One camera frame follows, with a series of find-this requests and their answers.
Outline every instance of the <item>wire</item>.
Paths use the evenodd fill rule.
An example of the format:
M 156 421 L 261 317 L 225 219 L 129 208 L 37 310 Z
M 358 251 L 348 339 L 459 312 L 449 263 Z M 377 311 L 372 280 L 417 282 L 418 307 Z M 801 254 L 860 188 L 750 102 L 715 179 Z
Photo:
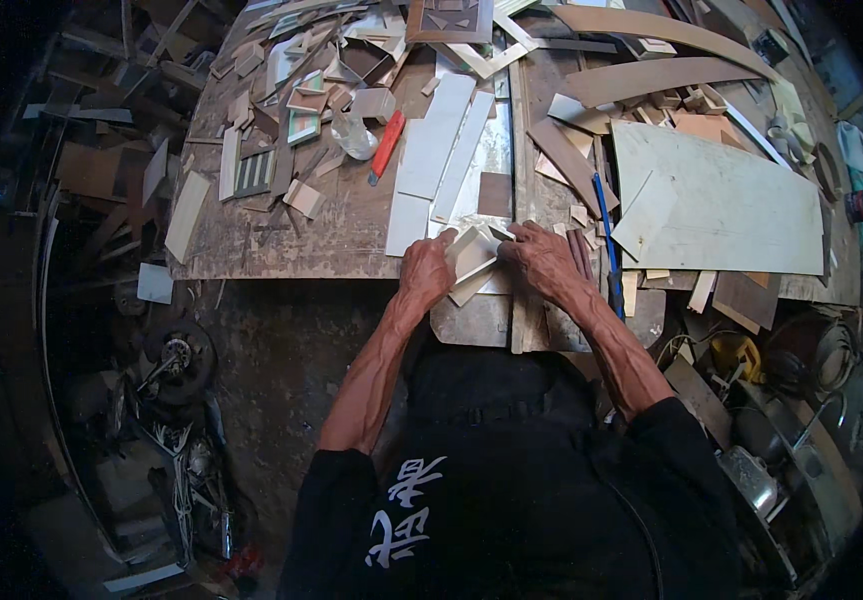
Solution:
M 672 337 L 670 340 L 667 341 L 667 343 L 665 344 L 665 347 L 663 347 L 662 351 L 658 353 L 658 358 L 655 360 L 655 364 L 656 365 L 662 364 L 662 358 L 665 357 L 665 353 L 671 347 L 671 345 L 674 343 L 675 340 L 690 340 L 692 344 L 699 344 L 699 343 L 703 344 L 704 342 L 711 340 L 713 337 L 721 335 L 723 333 L 734 333 L 736 335 L 743 335 L 742 333 L 735 331 L 735 330 L 732 330 L 732 329 L 727 329 L 727 330 L 720 329 L 717 331 L 712 331 L 711 333 L 709 333 L 705 337 L 701 338 L 700 340 L 695 340 L 694 338 L 692 338 L 687 333 L 679 333 L 678 335 Z

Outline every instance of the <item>forearm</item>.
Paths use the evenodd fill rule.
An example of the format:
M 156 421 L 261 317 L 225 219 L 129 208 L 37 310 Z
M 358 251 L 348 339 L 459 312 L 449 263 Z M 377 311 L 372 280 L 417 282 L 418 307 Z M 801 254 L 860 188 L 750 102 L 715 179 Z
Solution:
M 424 312 L 399 292 L 375 333 L 354 359 L 322 427 L 319 450 L 357 449 L 371 454 L 384 426 L 401 357 Z
M 585 334 L 610 394 L 627 421 L 673 396 L 671 386 L 638 338 L 587 282 L 569 288 L 561 307 Z

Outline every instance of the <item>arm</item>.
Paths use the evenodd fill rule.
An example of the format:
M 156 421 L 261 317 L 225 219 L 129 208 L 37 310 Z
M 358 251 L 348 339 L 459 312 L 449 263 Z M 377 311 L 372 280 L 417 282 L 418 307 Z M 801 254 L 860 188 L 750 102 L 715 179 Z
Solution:
M 405 251 L 398 293 L 348 369 L 322 427 L 319 450 L 356 449 L 371 454 L 375 448 L 408 338 L 454 285 L 454 266 L 446 261 L 445 249 L 457 234 L 455 229 L 446 229 L 437 238 L 419 240 Z
M 528 283 L 578 325 L 625 418 L 630 422 L 649 406 L 673 396 L 665 376 L 635 335 L 597 288 L 578 273 L 565 238 L 533 221 L 512 223 L 508 230 L 516 240 L 502 242 L 498 255 L 520 265 Z

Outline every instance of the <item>red utility knife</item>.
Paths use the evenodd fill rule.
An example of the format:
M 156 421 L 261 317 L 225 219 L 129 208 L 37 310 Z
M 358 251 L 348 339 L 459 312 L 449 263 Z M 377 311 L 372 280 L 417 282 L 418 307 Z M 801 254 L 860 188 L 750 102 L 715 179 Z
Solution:
M 398 143 L 398 138 L 401 137 L 403 130 L 404 115 L 401 114 L 400 110 L 395 110 L 395 114 L 391 115 L 391 120 L 384 128 L 384 137 L 381 138 L 381 143 L 378 144 L 377 152 L 375 152 L 372 172 L 368 175 L 368 183 L 371 186 L 377 186 L 377 181 L 384 174 L 384 169 L 388 166 L 391 153 L 395 151 L 395 145 Z

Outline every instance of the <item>concrete floor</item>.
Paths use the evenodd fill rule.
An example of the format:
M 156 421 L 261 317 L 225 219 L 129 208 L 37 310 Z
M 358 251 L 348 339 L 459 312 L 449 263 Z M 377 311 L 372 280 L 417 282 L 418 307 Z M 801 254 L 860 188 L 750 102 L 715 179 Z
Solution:
M 215 310 L 220 287 L 202 282 L 193 310 L 218 352 L 211 390 L 235 483 L 266 535 L 273 585 L 318 432 L 398 282 L 230 280 Z

